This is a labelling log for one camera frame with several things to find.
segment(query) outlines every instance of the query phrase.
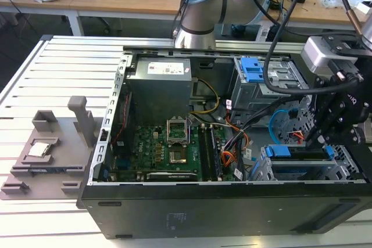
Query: motherboard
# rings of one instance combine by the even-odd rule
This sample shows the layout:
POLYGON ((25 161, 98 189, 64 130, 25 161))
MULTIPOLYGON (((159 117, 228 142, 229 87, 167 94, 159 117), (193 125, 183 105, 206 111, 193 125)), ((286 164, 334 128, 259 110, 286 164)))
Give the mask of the motherboard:
POLYGON ((225 143, 221 127, 136 126, 132 152, 116 148, 110 176, 120 182, 167 181, 166 174, 169 181, 230 181, 232 172, 220 165, 225 143), (183 138, 186 142, 169 141, 183 138))

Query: metal extrusion rail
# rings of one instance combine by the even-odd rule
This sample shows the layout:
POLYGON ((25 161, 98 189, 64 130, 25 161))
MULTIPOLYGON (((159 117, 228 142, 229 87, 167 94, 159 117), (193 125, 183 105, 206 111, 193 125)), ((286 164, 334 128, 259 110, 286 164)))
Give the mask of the metal extrusion rail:
MULTIPOLYGON (((61 37, 40 41, 0 94, 0 184, 29 138, 38 109, 73 117, 66 104, 85 95, 87 109, 103 117, 123 45, 171 46, 168 39, 61 37)), ((269 44, 218 41, 225 50, 268 50, 269 44)), ((302 44, 281 44, 279 52, 300 53, 302 44)), ((372 210, 324 235, 235 238, 106 240, 75 200, 0 200, 0 247, 372 247, 372 210)))

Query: green motherboard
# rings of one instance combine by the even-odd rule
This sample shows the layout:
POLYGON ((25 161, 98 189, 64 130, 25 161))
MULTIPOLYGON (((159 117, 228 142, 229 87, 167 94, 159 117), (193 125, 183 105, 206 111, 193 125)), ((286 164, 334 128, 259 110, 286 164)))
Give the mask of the green motherboard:
MULTIPOLYGON (((167 144, 167 127, 137 126, 135 128, 133 152, 130 155, 120 151, 114 158, 111 176, 115 181, 134 182, 143 181, 141 174, 149 172, 188 172, 202 179, 201 152, 199 148, 198 130, 200 127, 187 129, 188 144, 167 144)), ((217 148, 226 143, 223 128, 213 130, 217 148)), ((185 136, 182 127, 170 131, 172 137, 185 136)), ((224 181, 233 180, 232 173, 225 171, 224 181)))

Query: floor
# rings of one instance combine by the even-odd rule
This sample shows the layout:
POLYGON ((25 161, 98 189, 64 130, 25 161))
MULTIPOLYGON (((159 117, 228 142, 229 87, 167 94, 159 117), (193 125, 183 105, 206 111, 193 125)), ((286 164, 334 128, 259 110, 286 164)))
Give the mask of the floor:
MULTIPOLYGON (((0 13, 2 27, 0 27, 0 91, 12 78, 19 66, 31 52, 43 34, 71 35, 69 22, 62 21, 60 16, 50 15, 17 15, 18 25, 13 26, 8 21, 4 24, 8 15, 0 13), (35 28, 36 32, 25 21, 35 28)), ((105 34, 105 26, 94 17, 83 17, 82 23, 86 36, 115 36, 115 37, 148 37, 168 38, 170 34, 170 21, 165 20, 142 20, 123 19, 120 27, 119 19, 107 19, 111 27, 111 33, 105 34)), ((258 26, 247 27, 246 33, 241 40, 251 41, 256 38, 258 26)), ((216 39, 237 40, 232 36, 221 36, 221 26, 215 29, 216 39)), ((286 41, 303 41, 303 38, 287 38, 286 41)))

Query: blue cable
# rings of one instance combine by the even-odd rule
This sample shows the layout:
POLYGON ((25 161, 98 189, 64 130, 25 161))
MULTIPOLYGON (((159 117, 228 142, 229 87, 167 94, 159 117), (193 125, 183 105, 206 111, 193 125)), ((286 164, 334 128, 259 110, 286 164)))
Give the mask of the blue cable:
POLYGON ((273 141, 275 142, 275 144, 281 145, 281 142, 277 139, 277 137, 275 136, 274 131, 273 131, 273 121, 274 121, 275 116, 278 113, 289 113, 289 111, 287 111, 287 110, 277 110, 275 113, 273 113, 273 115, 271 116, 270 121, 269 121, 269 134, 270 134, 271 138, 273 139, 273 141))

